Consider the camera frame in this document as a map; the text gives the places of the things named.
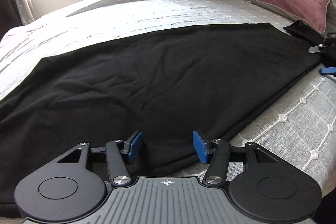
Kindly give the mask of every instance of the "white knot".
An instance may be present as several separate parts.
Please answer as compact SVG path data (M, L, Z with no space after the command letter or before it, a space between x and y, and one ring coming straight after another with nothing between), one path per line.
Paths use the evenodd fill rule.
M332 124L328 124L328 132L334 132L334 126Z
M310 158L312 160L317 160L318 157L319 157L319 151L318 150L311 150L310 151Z
M245 147L245 144L246 144L246 143L249 143L249 142L253 142L253 140L249 140L249 141L248 141L247 139L244 139L244 140L243 140L242 147Z
M287 115L279 114L279 122L287 122Z
M300 103L305 104L307 102L306 98L300 97Z

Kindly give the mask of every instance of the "white bedspread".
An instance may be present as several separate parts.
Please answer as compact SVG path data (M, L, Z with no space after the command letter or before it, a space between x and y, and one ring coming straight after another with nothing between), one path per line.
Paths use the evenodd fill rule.
M280 30L291 24L242 0L85 0L8 32L0 42L0 99L42 57L167 28L259 22L270 22ZM335 160L335 120L336 83L321 77L317 68L231 144L241 146L253 140L311 175L323 188ZM231 164L228 179L240 173L241 166ZM205 167L195 165L181 174L202 176Z

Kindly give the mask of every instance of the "bed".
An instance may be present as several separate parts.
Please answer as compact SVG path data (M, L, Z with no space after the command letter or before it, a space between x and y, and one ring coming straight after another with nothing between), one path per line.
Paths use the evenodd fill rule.
M84 0L6 34L0 43L0 100L42 57L155 30L260 22L269 22L283 32L283 27L292 23L244 0ZM255 141L312 176L325 190L336 156L336 82L334 77L322 77L320 67L230 143L244 146ZM197 175L202 179L206 167L196 164L175 175ZM228 180L240 172L242 164L230 164Z

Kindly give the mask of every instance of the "metal screw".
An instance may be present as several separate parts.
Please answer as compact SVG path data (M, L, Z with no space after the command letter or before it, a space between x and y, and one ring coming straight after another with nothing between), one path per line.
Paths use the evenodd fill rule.
M208 176L205 181L210 184L219 184L222 182L222 178L219 176Z
M126 184L131 181L131 179L127 176L117 176L113 179L116 184Z

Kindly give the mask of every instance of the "ribbed gray panel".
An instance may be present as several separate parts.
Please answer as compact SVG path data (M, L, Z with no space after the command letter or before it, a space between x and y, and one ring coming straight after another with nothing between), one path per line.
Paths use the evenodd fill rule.
M196 177L139 178L112 191L92 215L73 224L257 224L236 210L224 192L199 184ZM311 220L302 224L314 223ZM26 220L23 224L33 224Z

